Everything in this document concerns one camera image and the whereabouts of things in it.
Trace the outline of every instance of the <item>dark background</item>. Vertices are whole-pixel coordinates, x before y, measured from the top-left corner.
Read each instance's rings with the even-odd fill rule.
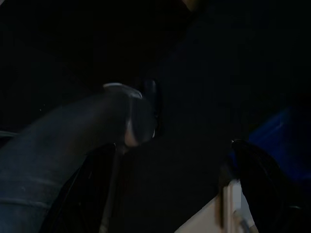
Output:
[[[19,131],[109,81],[157,78],[164,134],[122,162],[111,232],[173,232],[218,192],[232,138],[309,92],[300,3],[6,0],[1,125]]]

